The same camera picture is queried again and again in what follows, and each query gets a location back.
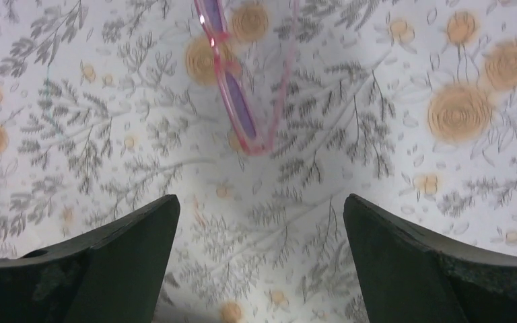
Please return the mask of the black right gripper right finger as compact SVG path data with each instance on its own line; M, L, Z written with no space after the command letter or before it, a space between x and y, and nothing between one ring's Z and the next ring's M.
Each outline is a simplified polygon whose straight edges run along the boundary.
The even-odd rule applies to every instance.
M343 219L371 322L517 322L517 256L453 240L356 194Z

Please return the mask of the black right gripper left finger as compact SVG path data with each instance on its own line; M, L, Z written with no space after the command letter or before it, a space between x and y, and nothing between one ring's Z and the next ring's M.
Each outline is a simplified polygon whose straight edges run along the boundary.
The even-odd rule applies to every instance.
M0 258L0 322L150 322L179 217L169 194L70 240Z

